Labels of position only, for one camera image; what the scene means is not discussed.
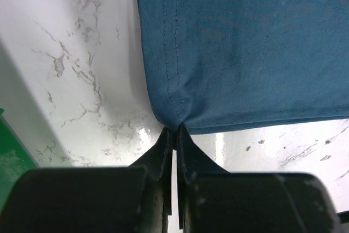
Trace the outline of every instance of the stitching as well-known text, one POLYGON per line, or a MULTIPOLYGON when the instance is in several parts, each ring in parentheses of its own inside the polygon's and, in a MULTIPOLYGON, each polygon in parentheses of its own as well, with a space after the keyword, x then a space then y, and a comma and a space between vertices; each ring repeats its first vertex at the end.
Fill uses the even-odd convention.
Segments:
POLYGON ((165 41, 165 32, 166 32, 165 2, 166 2, 166 0, 163 1, 163 17, 164 17, 164 36, 163 36, 163 37, 164 37, 164 52, 165 52, 166 75, 167 75, 167 95, 169 96, 169 99, 170 99, 170 101, 171 101, 171 104, 172 104, 174 110, 176 111, 177 116, 178 116, 178 119, 179 119, 179 121, 180 121, 180 123, 181 123, 182 120, 180 120, 180 116, 179 116, 179 113, 178 113, 178 111, 177 111, 177 108, 176 108, 176 106, 175 106, 175 104, 174 104, 174 102, 173 102, 173 100, 172 100, 172 98, 171 98, 171 96, 170 96, 170 78, 169 78, 169 68, 168 68, 168 64, 169 64, 169 63, 168 63, 168 61, 167 61, 166 41, 165 41))
POLYGON ((176 58, 177 58, 177 95, 178 95, 178 99, 179 99, 179 103, 182 103, 182 99, 180 98, 179 92, 178 92, 178 87, 179 87, 179 74, 178 74, 178 49, 177 49, 177 26, 178 26, 178 20, 177 20, 177 13, 178 13, 178 0, 176 0, 176 12, 175 12, 175 18, 176 18, 176 26, 175 26, 175 30, 174 30, 174 49, 176 51, 176 58))

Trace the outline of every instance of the blue towel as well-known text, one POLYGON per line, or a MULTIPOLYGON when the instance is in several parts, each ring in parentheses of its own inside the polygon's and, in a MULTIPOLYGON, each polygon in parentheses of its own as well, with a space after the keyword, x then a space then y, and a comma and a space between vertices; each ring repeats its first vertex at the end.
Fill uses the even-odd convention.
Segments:
POLYGON ((192 134, 349 117, 349 0, 139 0, 157 118, 192 134))

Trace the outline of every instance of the white marble surface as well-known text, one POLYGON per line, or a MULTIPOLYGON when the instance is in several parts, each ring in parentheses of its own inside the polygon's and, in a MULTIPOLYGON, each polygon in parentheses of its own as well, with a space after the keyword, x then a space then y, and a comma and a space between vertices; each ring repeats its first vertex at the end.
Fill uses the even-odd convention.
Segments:
MULTIPOLYGON (((156 141, 136 0, 0 0, 0 107, 41 166, 128 165, 156 141)), ((349 210, 349 122, 194 136, 230 171, 305 171, 349 210)))

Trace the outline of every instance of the blue fabric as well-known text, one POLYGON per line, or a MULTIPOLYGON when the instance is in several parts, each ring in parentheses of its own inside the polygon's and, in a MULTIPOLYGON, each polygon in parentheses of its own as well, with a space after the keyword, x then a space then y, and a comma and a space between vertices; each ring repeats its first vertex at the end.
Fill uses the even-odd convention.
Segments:
POLYGON ((349 117, 349 0, 139 0, 157 118, 193 134, 349 117))

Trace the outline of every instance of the green object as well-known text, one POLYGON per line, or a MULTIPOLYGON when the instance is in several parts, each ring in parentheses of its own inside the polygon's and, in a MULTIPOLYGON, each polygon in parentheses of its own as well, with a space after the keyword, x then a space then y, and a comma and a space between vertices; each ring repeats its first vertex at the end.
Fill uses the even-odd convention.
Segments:
POLYGON ((18 139, 1 117, 0 109, 0 211, 13 185, 29 169, 36 165, 18 139))

